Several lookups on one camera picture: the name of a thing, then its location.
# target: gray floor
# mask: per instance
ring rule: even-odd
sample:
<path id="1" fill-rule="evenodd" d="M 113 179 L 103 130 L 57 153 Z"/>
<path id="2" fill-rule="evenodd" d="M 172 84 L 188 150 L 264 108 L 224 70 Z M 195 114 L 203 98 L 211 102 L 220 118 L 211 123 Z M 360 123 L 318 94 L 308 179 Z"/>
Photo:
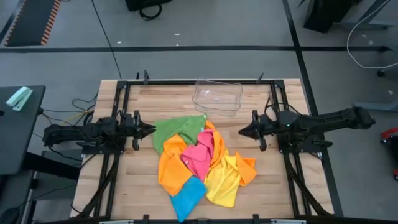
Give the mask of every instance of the gray floor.
<path id="1" fill-rule="evenodd" d="M 307 3 L 289 0 L 301 46 L 345 46 L 349 30 L 333 26 L 327 34 L 302 27 Z M 106 33 L 114 47 L 268 45 L 293 46 L 280 0 L 174 0 L 164 6 L 161 17 L 143 21 L 129 12 L 122 0 L 95 0 Z M 16 0 L 0 0 L 0 27 L 14 10 Z M 398 1 L 391 1 L 378 19 L 398 21 Z M 398 28 L 353 34 L 351 45 L 398 45 Z M 46 47 L 107 47 L 90 0 L 63 2 Z M 301 78 L 295 52 L 203 51 L 118 52 L 123 78 L 135 78 L 148 70 L 151 78 Z M 398 60 L 391 52 L 354 52 L 366 65 L 387 65 Z M 320 113 L 350 107 L 355 101 L 390 102 L 397 99 L 398 72 L 379 78 L 374 70 L 358 67 L 346 52 L 304 52 L 304 61 Z M 117 79 L 112 54 L 29 53 L 0 54 L 0 86 L 46 85 L 43 108 L 72 109 L 74 98 L 91 99 L 100 80 Z M 48 113 L 60 119 L 70 114 Z M 392 179 L 396 161 L 379 144 L 380 133 L 398 124 L 398 115 L 373 113 L 377 125 L 367 131 L 341 130 L 327 133 L 344 215 L 347 217 L 398 220 L 398 182 Z M 40 117 L 35 133 L 49 123 Z M 67 149 L 59 146 L 56 149 Z M 41 139 L 32 138 L 30 151 L 45 150 Z M 66 218 L 70 198 L 40 202 L 35 219 Z"/>

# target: floor mat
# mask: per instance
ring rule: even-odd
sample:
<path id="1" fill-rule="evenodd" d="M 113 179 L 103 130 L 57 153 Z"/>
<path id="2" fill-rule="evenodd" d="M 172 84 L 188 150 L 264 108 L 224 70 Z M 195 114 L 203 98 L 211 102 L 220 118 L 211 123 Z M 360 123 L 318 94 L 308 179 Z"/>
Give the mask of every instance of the floor mat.
<path id="1" fill-rule="evenodd" d="M 22 47 L 47 44 L 60 3 L 60 0 L 25 0 L 4 45 Z"/>

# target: pile of towels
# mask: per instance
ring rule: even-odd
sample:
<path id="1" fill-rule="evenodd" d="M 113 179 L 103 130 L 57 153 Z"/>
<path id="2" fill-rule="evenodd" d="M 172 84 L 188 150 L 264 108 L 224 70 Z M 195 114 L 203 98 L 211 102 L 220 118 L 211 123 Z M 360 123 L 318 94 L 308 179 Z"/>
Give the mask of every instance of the pile of towels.
<path id="1" fill-rule="evenodd" d="M 206 115 L 156 121 L 155 126 L 159 184 L 169 193 L 180 222 L 204 195 L 216 205 L 233 207 L 238 187 L 257 175 L 255 159 L 238 152 L 230 156 Z"/>

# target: clear plastic container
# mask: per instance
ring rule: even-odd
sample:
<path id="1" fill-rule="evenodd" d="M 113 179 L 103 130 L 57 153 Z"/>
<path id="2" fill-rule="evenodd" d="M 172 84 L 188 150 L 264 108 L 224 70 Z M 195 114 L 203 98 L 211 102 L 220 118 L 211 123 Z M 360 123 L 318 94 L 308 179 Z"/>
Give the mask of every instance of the clear plastic container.
<path id="1" fill-rule="evenodd" d="M 195 109 L 205 113 L 234 116 L 241 107 L 243 86 L 198 79 L 192 101 Z"/>

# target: microfiber cloth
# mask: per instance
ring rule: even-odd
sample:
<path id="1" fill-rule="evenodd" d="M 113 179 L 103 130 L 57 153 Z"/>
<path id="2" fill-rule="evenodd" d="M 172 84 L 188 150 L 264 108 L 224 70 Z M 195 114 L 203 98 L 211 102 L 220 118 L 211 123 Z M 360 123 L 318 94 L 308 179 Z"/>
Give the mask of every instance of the microfiber cloth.
<path id="1" fill-rule="evenodd" d="M 195 145 L 197 143 L 197 135 L 203 130 L 205 123 L 206 115 L 155 121 L 154 147 L 156 151 L 162 154 L 164 150 L 163 143 L 175 134 L 181 136 L 188 146 Z"/>
<path id="2" fill-rule="evenodd" d="M 176 196 L 192 172 L 181 161 L 181 153 L 187 148 L 184 140 L 175 134 L 164 142 L 164 150 L 159 161 L 159 184 L 171 196 Z"/>
<path id="3" fill-rule="evenodd" d="M 221 134 L 207 121 L 206 130 L 209 129 L 213 130 L 214 152 L 205 179 L 206 197 L 216 205 L 234 207 L 238 187 L 246 186 L 257 175 L 256 160 L 242 158 L 238 152 L 230 156 Z"/>
<path id="4" fill-rule="evenodd" d="M 183 222 L 189 216 L 205 193 L 206 187 L 202 181 L 191 176 L 176 196 L 170 196 L 179 222 Z"/>
<path id="5" fill-rule="evenodd" d="M 188 169 L 201 181 L 205 181 L 211 158 L 213 157 L 213 130 L 206 130 L 198 134 L 197 145 L 188 146 L 182 152 L 181 160 Z"/>

